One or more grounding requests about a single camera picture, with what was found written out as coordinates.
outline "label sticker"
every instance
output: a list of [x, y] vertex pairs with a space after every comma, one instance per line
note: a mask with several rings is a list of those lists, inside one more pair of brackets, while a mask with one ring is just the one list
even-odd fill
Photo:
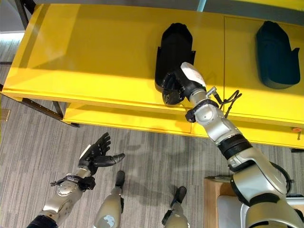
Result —
[[107, 221], [107, 224], [109, 224], [110, 227], [113, 227], [113, 226], [114, 226], [115, 219], [114, 219], [111, 215], [106, 215], [106, 216], [104, 216], [104, 220]]
[[200, 83], [203, 87], [206, 87], [206, 83], [202, 75], [198, 72], [197, 69], [194, 68], [192, 64], [183, 62], [180, 67], [189, 80]]

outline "white object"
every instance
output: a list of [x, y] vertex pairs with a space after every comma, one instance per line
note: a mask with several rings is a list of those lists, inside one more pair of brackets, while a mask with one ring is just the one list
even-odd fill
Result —
[[[304, 198], [287, 198], [289, 205], [304, 205]], [[219, 196], [218, 228], [245, 228], [246, 213], [249, 207], [241, 203], [235, 196]]]
[[180, 67], [189, 80], [200, 83], [203, 87], [206, 87], [206, 83], [202, 75], [197, 69], [194, 68], [192, 64], [183, 62]]

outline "robotic hand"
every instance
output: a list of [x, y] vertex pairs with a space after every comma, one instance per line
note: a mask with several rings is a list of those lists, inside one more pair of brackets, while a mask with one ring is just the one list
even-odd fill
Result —
[[92, 176], [98, 167], [115, 165], [124, 158], [124, 153], [106, 156], [110, 143], [110, 136], [105, 133], [81, 154], [74, 174], [69, 173], [63, 179], [51, 183], [51, 186], [57, 185], [55, 196], [46, 202], [28, 228], [57, 228], [63, 223], [82, 193], [94, 188], [95, 179]]
[[217, 145], [235, 172], [231, 185], [239, 200], [250, 208], [246, 228], [303, 228], [295, 210], [286, 202], [286, 186], [281, 175], [257, 148], [252, 147], [240, 130], [224, 116], [219, 105], [210, 99], [214, 95], [220, 105], [234, 102], [221, 101], [213, 87], [207, 92], [206, 84], [193, 65], [182, 65], [168, 72], [162, 81], [162, 96], [168, 105], [178, 104], [186, 97], [193, 109], [186, 114], [189, 122], [203, 126], [209, 138]]

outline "black shoe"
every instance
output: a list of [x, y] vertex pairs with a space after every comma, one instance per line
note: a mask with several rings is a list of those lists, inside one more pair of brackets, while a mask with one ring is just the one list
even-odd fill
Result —
[[187, 193], [187, 189], [184, 186], [179, 187], [174, 195], [174, 199], [170, 204], [170, 207], [172, 207], [175, 202], [182, 203], [183, 199], [186, 196], [186, 193]]
[[117, 172], [117, 175], [116, 175], [115, 186], [118, 186], [122, 189], [123, 185], [124, 185], [124, 171], [120, 170]]

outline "black arm segment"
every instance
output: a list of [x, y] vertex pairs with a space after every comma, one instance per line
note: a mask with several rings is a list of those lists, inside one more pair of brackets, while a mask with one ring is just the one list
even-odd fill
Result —
[[38, 215], [27, 228], [57, 228], [56, 222], [44, 215]]

